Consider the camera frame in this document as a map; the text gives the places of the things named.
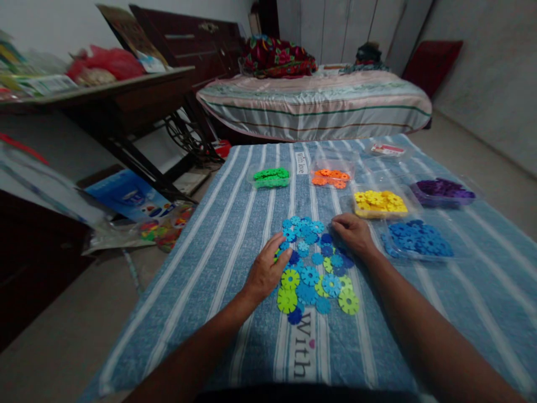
striped bedsheet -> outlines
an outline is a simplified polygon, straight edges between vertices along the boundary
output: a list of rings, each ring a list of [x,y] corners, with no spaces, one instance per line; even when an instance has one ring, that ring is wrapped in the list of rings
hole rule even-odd
[[[233,130],[286,141],[409,133],[426,125],[432,110],[421,89],[382,71],[296,79],[238,76],[216,80],[196,97]]]
[[[382,142],[415,147],[405,135]],[[285,218],[310,216],[329,223],[349,210],[351,190],[315,188],[297,172],[295,153],[311,163],[317,148],[364,150],[372,139],[238,146],[151,286],[141,297],[104,366],[81,398],[91,401],[134,388],[158,364],[240,290],[249,267]],[[451,175],[419,149],[389,168]],[[250,163],[291,164],[290,185],[255,190],[246,180]],[[537,397],[537,246],[484,201],[463,210],[435,210],[466,241],[475,258],[465,263],[395,267],[446,317],[504,378]],[[307,308],[290,326],[271,296],[241,328],[207,388],[264,382],[316,382],[378,390],[419,392],[390,332],[362,267],[350,270],[360,300],[356,316],[334,308]]]

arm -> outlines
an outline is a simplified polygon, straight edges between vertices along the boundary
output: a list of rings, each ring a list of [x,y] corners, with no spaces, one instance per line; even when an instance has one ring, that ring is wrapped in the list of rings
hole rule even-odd
[[[125,400],[126,403],[192,401],[220,362],[242,324],[280,281],[291,250],[276,263],[285,238],[274,235],[252,265],[242,290],[209,322],[182,343]]]
[[[365,221],[347,213],[332,226],[368,267],[403,354],[439,401],[524,402],[376,248]]]

wooden headboard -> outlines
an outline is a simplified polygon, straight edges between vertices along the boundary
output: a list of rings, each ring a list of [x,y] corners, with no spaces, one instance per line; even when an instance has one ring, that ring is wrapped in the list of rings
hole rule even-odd
[[[153,45],[172,67],[196,66],[192,89],[215,78],[238,74],[243,40],[235,22],[209,20],[133,4],[131,12]]]

clear plastic tray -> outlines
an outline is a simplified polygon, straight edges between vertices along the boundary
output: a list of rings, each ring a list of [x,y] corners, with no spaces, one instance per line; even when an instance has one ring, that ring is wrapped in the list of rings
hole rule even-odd
[[[336,188],[337,190],[346,189],[347,186],[352,183],[356,173],[356,166],[360,166],[361,169],[367,170],[367,168],[361,162],[360,154],[357,152],[345,152],[333,148],[324,148],[317,150],[315,158],[309,168],[310,183],[313,186],[319,188]],[[325,185],[317,185],[314,183],[316,179],[327,179],[326,176],[316,175],[315,173],[320,170],[341,171],[348,175],[346,179],[329,178],[329,183]]]
[[[416,185],[417,182],[422,180],[435,180],[437,178],[451,180],[462,185],[465,190],[471,191],[475,194],[475,198],[453,198],[447,196],[432,196],[421,191]],[[445,174],[408,174],[399,176],[398,180],[407,185],[416,199],[426,207],[440,207],[440,208],[460,208],[466,205],[472,204],[476,200],[483,199],[483,191],[475,184],[473,180],[464,175],[445,175]]]
[[[267,170],[267,169],[276,169],[276,168],[284,168],[289,172],[289,177],[285,179],[280,180],[274,180],[274,181],[263,181],[262,184],[260,184],[258,181],[256,181],[253,176],[258,173],[259,171]],[[246,172],[246,180],[256,189],[270,189],[270,188],[278,188],[283,186],[289,186],[290,181],[290,175],[291,175],[291,164],[289,162],[280,162],[279,164],[275,163],[265,163],[265,164],[259,164],[259,163],[252,163],[248,166],[248,171]]]
[[[385,176],[370,176],[373,181],[371,183],[359,183],[352,184],[352,201],[354,204],[354,213],[365,219],[393,219],[393,218],[403,218],[409,214],[417,214],[423,211],[420,203],[413,195],[409,187],[397,183],[397,178],[388,178]],[[405,206],[407,207],[407,212],[386,212],[386,211],[375,211],[375,210],[363,210],[358,207],[358,203],[354,197],[356,192],[365,192],[368,190],[374,191],[390,191],[403,199]]]
[[[449,243],[453,250],[453,256],[436,256],[436,255],[422,255],[416,251],[406,250],[397,246],[393,240],[392,234],[388,229],[388,226],[395,223],[408,223],[412,220],[422,220],[424,224],[432,225],[439,232],[441,237]],[[449,262],[449,261],[467,261],[474,255],[472,251],[466,246],[466,243],[459,236],[456,230],[454,230],[455,224],[451,219],[446,219],[438,214],[412,214],[405,219],[396,220],[382,220],[373,227],[377,244],[382,252],[389,258],[394,260],[424,260],[431,262]],[[384,247],[384,242],[381,236],[384,235],[389,247],[395,251],[398,257],[392,256]]]

hand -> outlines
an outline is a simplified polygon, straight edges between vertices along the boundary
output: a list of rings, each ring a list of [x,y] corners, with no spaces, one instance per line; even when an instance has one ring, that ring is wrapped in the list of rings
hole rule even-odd
[[[332,218],[332,227],[358,256],[363,257],[378,251],[371,238],[368,223],[354,214],[335,216]]]
[[[281,232],[274,235],[253,262],[241,292],[255,304],[260,304],[276,288],[289,263],[293,252],[291,248],[284,251],[274,263],[274,255],[283,241],[285,237]]]

